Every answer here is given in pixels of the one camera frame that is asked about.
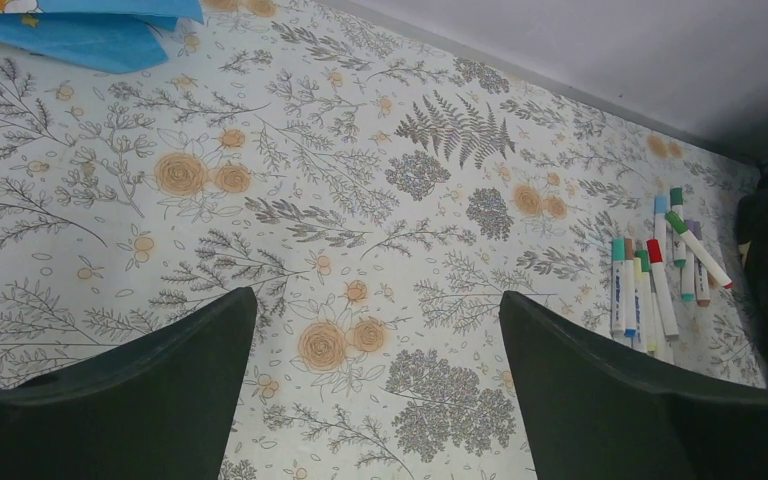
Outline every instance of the marker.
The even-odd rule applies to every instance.
[[[667,213],[667,218],[675,215],[673,212]],[[673,310],[673,300],[670,297],[670,287],[667,283],[667,272],[664,270],[664,259],[661,257],[661,246],[657,240],[646,242],[649,250],[650,266],[652,267],[652,278],[655,280],[655,296],[658,298],[658,308],[661,311],[661,322],[664,324],[664,336],[667,340],[678,338],[678,323],[675,320],[675,310]]]
[[[620,334],[625,333],[624,262],[625,240],[615,238],[611,245],[611,332]]]
[[[696,222],[687,220],[684,223],[687,228],[692,230]],[[696,291],[696,256],[693,255],[693,250],[685,252],[685,255],[687,263],[681,267],[681,301],[692,302],[696,298],[694,295]]]
[[[625,239],[623,262],[623,287],[625,288],[625,336],[634,338],[637,324],[634,319],[634,243]]]
[[[687,248],[692,250],[696,255],[696,258],[698,258],[699,261],[705,265],[705,268],[708,269],[708,273],[714,277],[714,280],[722,285],[723,288],[731,288],[731,278],[729,278],[725,270],[723,270],[723,268],[717,264],[717,261],[714,260],[714,257],[712,257],[711,254],[705,250],[705,247],[699,243],[699,240],[696,239],[696,237],[693,235],[693,232],[687,229],[687,225],[681,220],[681,218],[679,218],[679,216],[674,212],[668,212],[665,215],[665,218],[668,222],[670,222],[670,225],[672,225],[673,231],[678,232],[678,234],[681,236],[681,239],[684,240]]]
[[[693,222],[691,229],[696,238],[702,238],[702,224]],[[696,305],[707,307],[711,304],[711,287],[708,285],[708,269],[696,260]]]
[[[634,252],[634,257],[640,259],[640,277],[643,284],[643,331],[646,338],[646,350],[654,352],[658,346],[658,340],[655,336],[655,305],[653,304],[654,294],[652,293],[652,282],[649,280],[649,252],[638,250]]]
[[[646,348],[646,302],[644,292],[649,291],[649,285],[643,283],[643,266],[640,258],[634,257],[634,321],[637,333],[631,339],[631,347],[638,352],[647,352]]]
[[[667,220],[664,214],[667,213],[667,197],[658,195],[655,197],[655,240],[661,245],[661,258],[667,256],[663,248],[667,244]]]
[[[678,215],[678,218],[684,218],[684,199],[681,194],[681,187],[670,189],[670,210]],[[683,267],[687,264],[687,251],[684,248],[684,242],[673,230],[673,264],[676,267]]]

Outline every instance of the marker cap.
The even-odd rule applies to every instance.
[[[634,252],[634,256],[640,259],[640,269],[643,272],[648,272],[652,269],[649,266],[649,252],[646,250],[638,250]]]
[[[655,197],[655,213],[667,213],[667,197],[666,195],[658,195]]]
[[[615,238],[611,245],[611,261],[622,262],[625,260],[625,239]]]
[[[654,238],[646,241],[646,249],[649,250],[649,259],[652,263],[664,263],[661,258],[661,245]]]
[[[670,189],[670,205],[681,205],[684,203],[684,198],[681,193],[681,187]]]

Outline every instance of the tablecloth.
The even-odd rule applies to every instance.
[[[0,46],[0,387],[252,286],[220,478],[534,478],[502,292],[608,335],[609,241],[674,186],[738,273],[676,362],[763,385],[755,169],[314,2],[204,7],[130,75]]]

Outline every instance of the plastic tablecloth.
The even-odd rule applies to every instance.
[[[763,385],[755,169],[313,2],[204,7],[130,75],[0,45],[0,387],[252,286],[220,478],[535,478],[502,292],[608,335],[610,239],[674,186],[735,279],[675,302],[676,363]]]

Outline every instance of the white wall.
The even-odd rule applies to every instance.
[[[697,143],[768,151],[768,0],[351,1]]]

